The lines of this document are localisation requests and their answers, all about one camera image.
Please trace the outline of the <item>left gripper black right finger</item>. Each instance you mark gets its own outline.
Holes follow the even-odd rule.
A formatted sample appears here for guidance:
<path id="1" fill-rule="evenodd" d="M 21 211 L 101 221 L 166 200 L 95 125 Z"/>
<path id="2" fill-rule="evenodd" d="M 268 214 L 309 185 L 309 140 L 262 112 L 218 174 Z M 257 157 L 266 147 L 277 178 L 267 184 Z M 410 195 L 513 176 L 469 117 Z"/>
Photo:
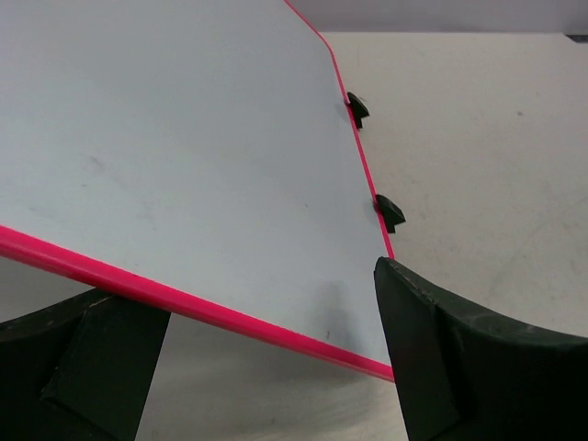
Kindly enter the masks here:
<path id="1" fill-rule="evenodd" d="M 374 271 L 412 440 L 584 440 L 587 341 L 520 322 L 397 261 Z"/>

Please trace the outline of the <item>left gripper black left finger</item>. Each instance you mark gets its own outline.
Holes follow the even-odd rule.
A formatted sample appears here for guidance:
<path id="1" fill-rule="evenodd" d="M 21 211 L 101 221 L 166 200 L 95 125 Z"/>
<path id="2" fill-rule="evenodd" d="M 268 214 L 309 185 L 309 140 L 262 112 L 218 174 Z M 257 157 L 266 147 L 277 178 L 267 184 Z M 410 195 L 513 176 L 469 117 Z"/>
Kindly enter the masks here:
<path id="1" fill-rule="evenodd" d="M 135 439 L 169 320 L 92 289 L 2 322 L 2 439 Z"/>

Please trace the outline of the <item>pink framed whiteboard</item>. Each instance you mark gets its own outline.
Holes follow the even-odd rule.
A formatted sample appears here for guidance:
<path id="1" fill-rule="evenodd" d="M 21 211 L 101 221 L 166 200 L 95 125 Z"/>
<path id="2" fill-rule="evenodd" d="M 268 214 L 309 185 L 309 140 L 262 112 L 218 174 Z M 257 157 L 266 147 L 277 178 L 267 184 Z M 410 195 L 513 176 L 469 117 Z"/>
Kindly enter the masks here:
<path id="1" fill-rule="evenodd" d="M 345 85 L 287 1 L 4 1 L 1 254 L 392 379 Z"/>

